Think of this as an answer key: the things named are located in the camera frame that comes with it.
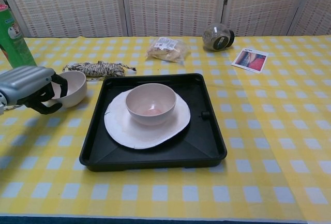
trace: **plastic tray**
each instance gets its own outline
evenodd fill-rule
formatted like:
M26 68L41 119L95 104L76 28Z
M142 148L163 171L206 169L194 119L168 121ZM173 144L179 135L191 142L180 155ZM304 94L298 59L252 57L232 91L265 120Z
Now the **plastic tray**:
M123 91L144 83L171 87L187 103L189 125L162 144L144 150L124 147L107 133L103 116L109 103ZM92 171L166 167L211 167L227 155L208 91L200 74L107 78L80 154L81 164Z

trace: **tablecloth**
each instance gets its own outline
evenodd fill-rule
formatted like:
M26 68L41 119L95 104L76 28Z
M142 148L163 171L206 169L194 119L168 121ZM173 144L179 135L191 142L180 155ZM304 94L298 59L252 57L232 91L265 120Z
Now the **tablecloth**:
M76 107L0 116L0 213L137 218L331 221L331 36L236 37L183 65L146 60L153 38L26 38L38 65L121 62L137 75L204 76L228 156L217 167L91 172L78 156L101 82ZM231 66L242 48L269 53L261 74ZM0 55L0 73L10 69ZM135 74L127 71L127 76Z

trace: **rope bundle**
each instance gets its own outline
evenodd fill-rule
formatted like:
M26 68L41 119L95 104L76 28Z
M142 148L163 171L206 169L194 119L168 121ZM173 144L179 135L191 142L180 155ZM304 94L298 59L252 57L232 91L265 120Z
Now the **rope bundle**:
M107 63L103 61L98 61L96 64L86 62L66 65L63 67L62 71L65 71L66 69L77 70L84 73L88 77L92 77L91 79L88 79L88 81L97 81L102 80L106 76L123 77L125 75L123 68L136 71L136 68L129 67L121 63Z

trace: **food package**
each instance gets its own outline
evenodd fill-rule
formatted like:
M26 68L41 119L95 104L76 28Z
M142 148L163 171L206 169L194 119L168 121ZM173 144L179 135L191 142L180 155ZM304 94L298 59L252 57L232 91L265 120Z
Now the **food package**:
M184 42L167 37L159 37L153 40L146 56L171 62L183 62L188 52L189 47Z

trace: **ceramic bowl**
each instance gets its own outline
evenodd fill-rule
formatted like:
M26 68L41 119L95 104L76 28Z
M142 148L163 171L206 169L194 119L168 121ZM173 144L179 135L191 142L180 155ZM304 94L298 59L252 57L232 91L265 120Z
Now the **ceramic bowl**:
M168 120L176 105L176 94L166 85L147 83L134 88L125 104L134 120L154 126Z
M70 108L79 104L87 94L86 76L80 71L66 71L59 76L67 79L68 93L60 98L61 88L58 84L52 82L55 96L52 98L55 102L62 103L63 107Z

